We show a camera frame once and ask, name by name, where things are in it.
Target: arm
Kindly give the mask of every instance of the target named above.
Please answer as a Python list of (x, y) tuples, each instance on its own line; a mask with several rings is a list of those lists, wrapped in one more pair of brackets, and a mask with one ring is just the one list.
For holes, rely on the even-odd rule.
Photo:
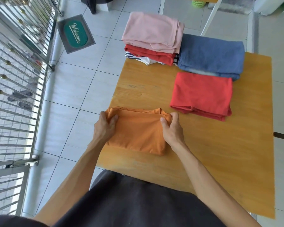
[(34, 220), (52, 226), (89, 190), (98, 157), (105, 143), (113, 136), (117, 119), (118, 116), (114, 116), (107, 123), (105, 112), (101, 111), (95, 123), (93, 140)]
[(174, 112), (171, 115), (173, 121), (170, 126), (164, 118), (161, 118), (163, 136), (181, 160), (198, 198), (227, 227), (261, 227), (191, 153), (184, 141), (178, 113)]

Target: light blue cloth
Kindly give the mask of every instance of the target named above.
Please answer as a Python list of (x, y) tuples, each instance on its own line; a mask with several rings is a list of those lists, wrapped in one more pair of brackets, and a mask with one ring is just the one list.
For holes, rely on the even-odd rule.
[(178, 67), (188, 72), (238, 80), (243, 72), (244, 45), (241, 41), (183, 34)]

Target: metal gate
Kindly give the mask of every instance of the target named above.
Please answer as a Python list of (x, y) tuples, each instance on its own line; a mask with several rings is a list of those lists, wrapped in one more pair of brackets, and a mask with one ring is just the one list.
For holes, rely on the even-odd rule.
[(20, 215), (60, 0), (0, 0), (0, 214)]

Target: person's left hand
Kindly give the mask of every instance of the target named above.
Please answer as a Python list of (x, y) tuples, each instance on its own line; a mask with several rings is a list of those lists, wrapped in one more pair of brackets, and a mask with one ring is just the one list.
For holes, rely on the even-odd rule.
[(108, 123), (106, 120), (105, 112), (101, 111), (98, 122), (95, 123), (93, 140), (103, 141), (106, 143), (115, 133), (115, 125), (118, 120), (118, 115), (111, 118)]

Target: folded red cloth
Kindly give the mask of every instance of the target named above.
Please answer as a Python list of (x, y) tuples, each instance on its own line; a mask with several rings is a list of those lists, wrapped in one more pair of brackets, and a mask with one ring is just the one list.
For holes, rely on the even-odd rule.
[(164, 64), (172, 66), (174, 63), (174, 58), (176, 56), (175, 53), (162, 53), (156, 52), (153, 50), (149, 50), (146, 48), (140, 48), (137, 46), (126, 44), (124, 50), (126, 52), (130, 52), (131, 54), (135, 55), (136, 57), (148, 57), (155, 61), (162, 62)]
[(225, 116), (231, 116), (232, 92), (231, 78), (178, 72), (170, 107), (225, 121)]

